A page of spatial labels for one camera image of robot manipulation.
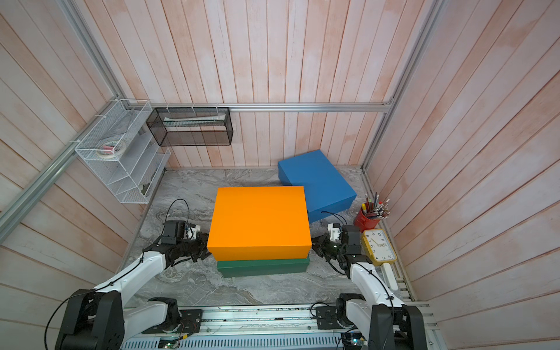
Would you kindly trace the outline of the orange shoebox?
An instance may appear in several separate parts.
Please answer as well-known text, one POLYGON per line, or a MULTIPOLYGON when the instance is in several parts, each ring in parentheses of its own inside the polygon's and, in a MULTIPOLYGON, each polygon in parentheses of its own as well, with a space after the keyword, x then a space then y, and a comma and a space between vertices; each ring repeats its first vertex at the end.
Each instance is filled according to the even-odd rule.
POLYGON ((207 244, 215 260, 306 259, 311 240, 303 187, 217 190, 207 244))

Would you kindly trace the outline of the blue shoebox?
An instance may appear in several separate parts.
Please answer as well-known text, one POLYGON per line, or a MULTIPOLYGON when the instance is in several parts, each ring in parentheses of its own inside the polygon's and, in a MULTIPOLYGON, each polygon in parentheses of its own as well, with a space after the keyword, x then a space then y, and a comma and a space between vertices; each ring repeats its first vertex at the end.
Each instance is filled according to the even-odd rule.
POLYGON ((310 223, 349 209, 357 197, 320 150, 281 160, 278 170, 283 185, 304 187, 310 223))

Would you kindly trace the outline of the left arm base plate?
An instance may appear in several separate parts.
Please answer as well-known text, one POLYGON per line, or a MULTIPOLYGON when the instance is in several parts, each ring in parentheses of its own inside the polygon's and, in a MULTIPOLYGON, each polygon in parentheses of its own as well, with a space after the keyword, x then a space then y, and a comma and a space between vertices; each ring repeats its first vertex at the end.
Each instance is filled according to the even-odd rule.
POLYGON ((146 329, 142 334, 192 335, 200 331, 202 315, 202 309, 179 309, 171 312, 162 323, 146 329))

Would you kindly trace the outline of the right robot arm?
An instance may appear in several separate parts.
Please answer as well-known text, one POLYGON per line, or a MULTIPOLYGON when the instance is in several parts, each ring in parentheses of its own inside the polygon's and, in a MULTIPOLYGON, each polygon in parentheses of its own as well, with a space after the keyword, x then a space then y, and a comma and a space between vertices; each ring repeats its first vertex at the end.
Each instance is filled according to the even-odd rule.
POLYGON ((427 349, 422 313, 396 294, 398 283, 391 265, 397 255, 384 230, 330 224, 327 233, 313 238, 312 249, 359 290, 340 294, 332 309, 334 319, 346 330, 339 345, 427 349))

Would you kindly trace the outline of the green shoebox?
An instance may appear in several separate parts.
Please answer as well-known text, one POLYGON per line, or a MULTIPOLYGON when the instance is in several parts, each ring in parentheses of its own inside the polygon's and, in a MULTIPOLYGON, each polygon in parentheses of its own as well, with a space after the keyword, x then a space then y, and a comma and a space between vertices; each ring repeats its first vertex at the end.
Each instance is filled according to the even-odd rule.
POLYGON ((305 273, 310 259, 220 261, 217 270, 225 278, 305 273))

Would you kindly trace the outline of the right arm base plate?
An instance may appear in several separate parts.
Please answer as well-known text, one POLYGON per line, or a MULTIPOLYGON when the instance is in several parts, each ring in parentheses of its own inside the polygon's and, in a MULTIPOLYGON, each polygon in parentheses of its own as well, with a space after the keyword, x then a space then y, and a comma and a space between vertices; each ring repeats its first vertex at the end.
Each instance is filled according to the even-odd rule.
POLYGON ((318 306, 312 313, 320 330, 343 329, 351 326, 342 310, 335 306, 318 306))

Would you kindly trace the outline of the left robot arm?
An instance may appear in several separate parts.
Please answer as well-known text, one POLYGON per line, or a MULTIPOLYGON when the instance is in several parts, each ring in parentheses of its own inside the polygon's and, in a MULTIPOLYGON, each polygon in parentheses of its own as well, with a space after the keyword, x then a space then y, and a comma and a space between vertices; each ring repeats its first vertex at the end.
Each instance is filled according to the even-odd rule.
POLYGON ((90 290, 77 290, 64 310, 56 349, 120 349, 128 339, 153 331, 173 336, 172 346, 201 328, 201 311, 179 310, 174 298, 153 297, 126 310, 128 301, 152 278, 184 262, 205 260, 208 233, 182 220, 168 220, 159 237, 131 265, 90 290))

